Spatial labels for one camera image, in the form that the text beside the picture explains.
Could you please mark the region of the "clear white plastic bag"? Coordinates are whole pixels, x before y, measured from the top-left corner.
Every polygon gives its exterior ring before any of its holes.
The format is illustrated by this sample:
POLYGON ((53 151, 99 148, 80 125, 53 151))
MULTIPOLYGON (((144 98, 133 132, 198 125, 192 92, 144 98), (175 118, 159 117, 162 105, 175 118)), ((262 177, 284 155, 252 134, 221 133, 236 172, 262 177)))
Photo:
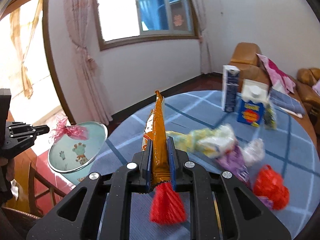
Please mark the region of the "clear white plastic bag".
POLYGON ((250 141, 244 149, 241 150, 242 156, 247 167, 262 161, 265 157, 265 146, 261 138, 250 141))

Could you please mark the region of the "brown orange snack wrapper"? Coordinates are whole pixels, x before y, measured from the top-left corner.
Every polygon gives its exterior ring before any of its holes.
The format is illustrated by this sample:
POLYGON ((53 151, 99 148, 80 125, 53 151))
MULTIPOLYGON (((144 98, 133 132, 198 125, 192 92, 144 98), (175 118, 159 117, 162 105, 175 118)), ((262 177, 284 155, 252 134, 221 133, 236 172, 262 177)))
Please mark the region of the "brown orange snack wrapper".
POLYGON ((170 180, 170 168, 167 150, 167 137, 165 132, 163 103, 164 98, 157 90, 154 109, 147 119, 142 142, 142 150, 146 150, 148 140, 152 141, 151 155, 151 185, 170 180))

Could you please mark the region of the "purple snack wrapper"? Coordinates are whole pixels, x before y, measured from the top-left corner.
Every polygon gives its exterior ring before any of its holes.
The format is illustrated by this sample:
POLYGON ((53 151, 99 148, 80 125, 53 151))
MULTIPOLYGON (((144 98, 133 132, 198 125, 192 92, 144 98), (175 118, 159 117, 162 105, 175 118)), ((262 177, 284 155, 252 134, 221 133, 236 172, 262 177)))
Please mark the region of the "purple snack wrapper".
POLYGON ((249 172, 242 156, 241 148, 235 145, 231 152, 216 159, 216 162, 226 171, 231 172, 247 186, 250 185, 249 172))

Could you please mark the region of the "wooden chair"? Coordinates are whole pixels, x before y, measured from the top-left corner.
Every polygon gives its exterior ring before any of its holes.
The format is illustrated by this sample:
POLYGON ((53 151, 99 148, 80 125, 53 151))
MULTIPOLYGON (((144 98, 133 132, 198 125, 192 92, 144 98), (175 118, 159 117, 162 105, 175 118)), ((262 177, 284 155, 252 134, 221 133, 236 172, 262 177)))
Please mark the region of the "wooden chair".
POLYGON ((29 165, 28 202, 32 215, 43 217, 65 196, 63 191, 44 178, 32 165, 29 165))

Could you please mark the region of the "tall dark blue milk carton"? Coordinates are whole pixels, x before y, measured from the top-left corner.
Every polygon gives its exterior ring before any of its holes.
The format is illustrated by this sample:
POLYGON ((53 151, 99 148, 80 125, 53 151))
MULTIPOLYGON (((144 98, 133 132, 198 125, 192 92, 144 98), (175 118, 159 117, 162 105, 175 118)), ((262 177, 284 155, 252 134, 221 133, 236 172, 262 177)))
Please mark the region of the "tall dark blue milk carton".
POLYGON ((221 107, 224 112, 235 111, 239 77, 239 68, 231 65, 223 66, 221 107))

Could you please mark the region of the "folded blue plaid cloth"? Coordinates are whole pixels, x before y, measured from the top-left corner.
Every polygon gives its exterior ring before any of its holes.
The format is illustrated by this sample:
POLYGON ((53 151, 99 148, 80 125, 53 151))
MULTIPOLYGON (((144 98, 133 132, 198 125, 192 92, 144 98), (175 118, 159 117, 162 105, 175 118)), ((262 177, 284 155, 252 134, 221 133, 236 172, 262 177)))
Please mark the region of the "folded blue plaid cloth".
POLYGON ((271 89, 269 92, 269 97, 271 102, 278 107, 289 110, 296 114, 300 114, 301 116, 306 114, 302 104, 287 94, 271 89))

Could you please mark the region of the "yellow white patterned bag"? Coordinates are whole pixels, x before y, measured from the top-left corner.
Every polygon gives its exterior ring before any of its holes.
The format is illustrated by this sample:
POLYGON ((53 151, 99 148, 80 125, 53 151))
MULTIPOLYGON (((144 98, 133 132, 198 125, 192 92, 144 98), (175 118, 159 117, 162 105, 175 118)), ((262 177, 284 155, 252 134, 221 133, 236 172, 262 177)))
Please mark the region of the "yellow white patterned bag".
POLYGON ((166 131, 166 135, 173 138, 178 150, 188 153, 200 152, 212 159, 232 151, 237 144, 230 124, 220 125, 216 129, 196 129, 188 134, 166 131))

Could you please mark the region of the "pink right curtain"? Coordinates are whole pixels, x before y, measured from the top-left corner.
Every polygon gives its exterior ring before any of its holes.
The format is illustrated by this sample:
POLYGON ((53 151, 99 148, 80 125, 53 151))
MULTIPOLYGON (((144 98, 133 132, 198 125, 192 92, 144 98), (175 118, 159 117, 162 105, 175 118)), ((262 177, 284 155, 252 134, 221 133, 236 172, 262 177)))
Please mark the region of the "pink right curtain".
POLYGON ((200 39, 200 67, 202 74, 213 71, 212 63, 212 41, 207 30, 207 15, 204 0, 191 0, 198 22, 198 32, 200 39))

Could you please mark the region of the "red foam net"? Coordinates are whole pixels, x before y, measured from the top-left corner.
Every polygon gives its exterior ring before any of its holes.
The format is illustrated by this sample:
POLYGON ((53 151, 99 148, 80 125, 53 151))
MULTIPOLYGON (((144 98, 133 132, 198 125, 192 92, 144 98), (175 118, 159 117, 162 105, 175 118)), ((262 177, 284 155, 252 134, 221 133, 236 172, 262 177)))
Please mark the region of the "red foam net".
POLYGON ((160 225, 174 225, 187 220, 180 195, 172 189, 171 182, 161 183, 155 188, 149 219, 160 225))

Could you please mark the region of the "blue plaid tablecloth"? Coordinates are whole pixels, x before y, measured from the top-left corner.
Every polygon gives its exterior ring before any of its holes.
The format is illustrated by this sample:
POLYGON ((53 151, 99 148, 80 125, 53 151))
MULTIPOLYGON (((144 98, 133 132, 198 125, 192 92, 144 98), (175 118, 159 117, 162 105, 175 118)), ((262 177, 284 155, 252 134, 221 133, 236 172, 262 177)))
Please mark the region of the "blue plaid tablecloth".
MULTIPOLYGON (((294 239, 307 224, 319 204, 319 158, 306 130, 288 113, 272 106, 276 128, 269 128, 264 118, 259 125, 238 121, 242 104, 236 96, 231 113, 221 107, 222 92, 195 91, 163 98, 165 136, 172 137, 177 150, 187 152, 196 166, 209 172, 238 178, 253 190, 258 175, 274 171, 289 190, 289 203, 276 207, 276 200, 266 193, 255 193, 263 204, 273 203, 272 213, 289 230, 294 239)), ((106 150, 93 161, 90 172, 111 174, 132 162, 135 153, 153 135, 151 110, 155 103, 123 121, 106 139, 106 150)), ((129 239, 191 239, 189 192, 179 193, 186 212, 186 221, 160 225, 150 220, 155 193, 133 193, 131 198, 129 239)))

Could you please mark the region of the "wood framed window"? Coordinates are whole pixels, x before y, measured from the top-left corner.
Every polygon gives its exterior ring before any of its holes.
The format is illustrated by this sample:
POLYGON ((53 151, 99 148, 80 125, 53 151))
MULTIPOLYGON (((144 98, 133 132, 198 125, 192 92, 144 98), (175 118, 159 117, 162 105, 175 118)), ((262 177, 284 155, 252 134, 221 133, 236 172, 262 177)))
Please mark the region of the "wood framed window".
POLYGON ((99 47, 198 37, 191 0, 95 0, 99 47))

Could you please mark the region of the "light purple plastic bag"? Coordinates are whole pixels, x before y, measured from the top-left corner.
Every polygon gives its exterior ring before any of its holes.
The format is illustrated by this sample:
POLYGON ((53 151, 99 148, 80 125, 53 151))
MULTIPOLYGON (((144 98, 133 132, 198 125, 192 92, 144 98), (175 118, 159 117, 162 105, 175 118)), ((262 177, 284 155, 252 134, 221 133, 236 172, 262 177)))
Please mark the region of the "light purple plastic bag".
POLYGON ((258 199, 269 209, 273 209, 273 201, 265 196, 258 196, 258 199))

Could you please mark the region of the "pink left curtain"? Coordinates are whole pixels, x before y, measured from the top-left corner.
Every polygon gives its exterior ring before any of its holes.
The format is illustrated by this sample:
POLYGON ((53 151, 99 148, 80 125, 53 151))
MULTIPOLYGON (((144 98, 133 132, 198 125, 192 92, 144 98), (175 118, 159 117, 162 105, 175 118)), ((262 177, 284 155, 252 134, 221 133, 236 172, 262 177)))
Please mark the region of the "pink left curtain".
POLYGON ((112 116, 107 97, 99 81, 98 65, 87 49, 89 11, 92 0, 63 0, 67 31, 72 43, 73 67, 80 92, 93 121, 108 125, 112 116))

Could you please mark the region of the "pink cellophane wrapper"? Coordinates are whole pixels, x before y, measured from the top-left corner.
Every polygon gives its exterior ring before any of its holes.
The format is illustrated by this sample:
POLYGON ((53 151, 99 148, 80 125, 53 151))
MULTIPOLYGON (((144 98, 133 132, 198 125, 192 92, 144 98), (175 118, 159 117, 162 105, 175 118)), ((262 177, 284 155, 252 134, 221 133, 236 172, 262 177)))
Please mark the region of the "pink cellophane wrapper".
POLYGON ((53 143, 58 142, 64 135, 74 140, 87 140, 89 132, 86 127, 79 125, 67 125, 66 116, 58 117, 56 127, 52 130, 53 143))

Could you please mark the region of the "pink curtain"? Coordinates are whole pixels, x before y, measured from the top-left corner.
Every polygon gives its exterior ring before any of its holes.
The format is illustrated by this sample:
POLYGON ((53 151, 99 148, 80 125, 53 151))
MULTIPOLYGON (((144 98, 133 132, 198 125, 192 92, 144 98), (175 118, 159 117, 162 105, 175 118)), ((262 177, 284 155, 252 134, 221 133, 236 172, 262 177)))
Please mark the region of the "pink curtain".
POLYGON ((107 97, 99 81, 98 65, 87 49, 89 11, 92 0, 63 0, 67 31, 72 43, 73 67, 80 92, 93 121, 108 125, 112 116, 107 97))
POLYGON ((213 71, 212 63, 212 41, 207 30, 207 15, 204 0, 191 0, 198 22, 198 32, 200 39, 200 67, 202 74, 213 71))

